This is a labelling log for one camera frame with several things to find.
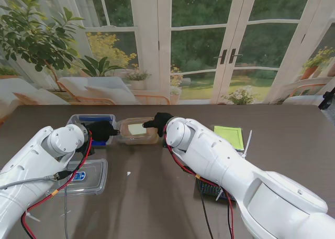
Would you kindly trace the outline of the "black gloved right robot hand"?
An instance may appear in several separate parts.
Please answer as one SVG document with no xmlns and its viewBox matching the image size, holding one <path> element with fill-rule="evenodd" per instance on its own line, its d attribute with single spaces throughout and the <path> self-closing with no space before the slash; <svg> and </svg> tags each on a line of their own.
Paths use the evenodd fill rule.
<svg viewBox="0 0 335 239">
<path fill-rule="evenodd" d="M 142 124 L 143 128 L 156 128 L 159 137 L 163 136 L 164 127 L 173 118 L 170 113 L 157 112 L 154 119 Z"/>
</svg>

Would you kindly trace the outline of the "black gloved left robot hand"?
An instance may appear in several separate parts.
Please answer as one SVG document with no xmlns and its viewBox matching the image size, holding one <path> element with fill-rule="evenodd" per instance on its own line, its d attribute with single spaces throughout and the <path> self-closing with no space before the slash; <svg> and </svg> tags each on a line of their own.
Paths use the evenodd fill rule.
<svg viewBox="0 0 335 239">
<path fill-rule="evenodd" d="M 91 132 L 92 139 L 96 142 L 107 142 L 111 136 L 117 136 L 120 131 L 114 129 L 109 121 L 97 121 L 90 123 L 86 128 Z"/>
</svg>

